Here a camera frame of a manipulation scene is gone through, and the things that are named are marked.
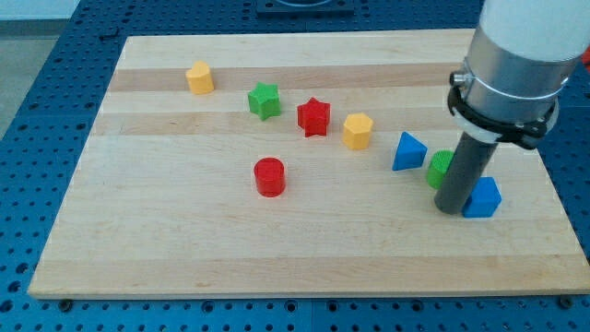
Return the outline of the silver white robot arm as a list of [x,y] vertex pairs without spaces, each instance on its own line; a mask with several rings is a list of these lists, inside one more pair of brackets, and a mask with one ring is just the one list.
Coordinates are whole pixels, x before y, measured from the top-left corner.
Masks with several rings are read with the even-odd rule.
[[449,110],[479,142],[532,149],[555,125],[559,93],[589,45],[589,0],[486,0]]

